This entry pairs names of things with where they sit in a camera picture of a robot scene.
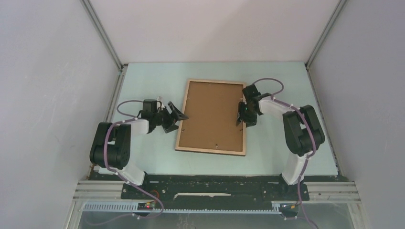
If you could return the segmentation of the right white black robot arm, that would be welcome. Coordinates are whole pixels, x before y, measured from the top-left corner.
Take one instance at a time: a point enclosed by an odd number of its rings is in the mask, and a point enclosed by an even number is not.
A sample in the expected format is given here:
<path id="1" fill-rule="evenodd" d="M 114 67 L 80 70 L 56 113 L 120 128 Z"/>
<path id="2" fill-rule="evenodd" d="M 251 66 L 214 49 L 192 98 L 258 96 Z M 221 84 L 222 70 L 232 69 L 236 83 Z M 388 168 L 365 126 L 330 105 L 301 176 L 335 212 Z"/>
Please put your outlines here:
<path id="1" fill-rule="evenodd" d="M 242 90 L 244 101 L 238 104 L 236 124 L 255 126 L 259 115 L 279 118 L 284 127 L 285 141 L 291 154 L 281 173 L 284 183 L 278 185 L 278 194 L 291 199 L 297 193 L 296 184 L 303 181 L 309 159 L 325 141 L 315 109 L 311 105 L 295 107 L 275 98 L 270 93 L 261 94 L 254 84 Z"/>

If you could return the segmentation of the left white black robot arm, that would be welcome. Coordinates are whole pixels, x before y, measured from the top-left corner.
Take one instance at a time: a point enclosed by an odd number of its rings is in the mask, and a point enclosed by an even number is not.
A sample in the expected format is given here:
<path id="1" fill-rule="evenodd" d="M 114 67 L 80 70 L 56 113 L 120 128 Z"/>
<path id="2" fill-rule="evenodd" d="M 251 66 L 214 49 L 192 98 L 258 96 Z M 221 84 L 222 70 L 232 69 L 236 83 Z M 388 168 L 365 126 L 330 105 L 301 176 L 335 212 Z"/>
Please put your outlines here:
<path id="1" fill-rule="evenodd" d="M 188 116 L 172 102 L 164 105 L 161 98 L 145 99 L 141 103 L 138 114 L 126 114 L 127 120 L 98 124 L 89 159 L 133 185 L 132 192 L 143 199 L 150 195 L 151 186 L 144 181 L 147 173 L 129 163 L 132 137 L 150 134 L 158 126 L 170 133 L 179 128 L 178 121 L 187 120 Z"/>

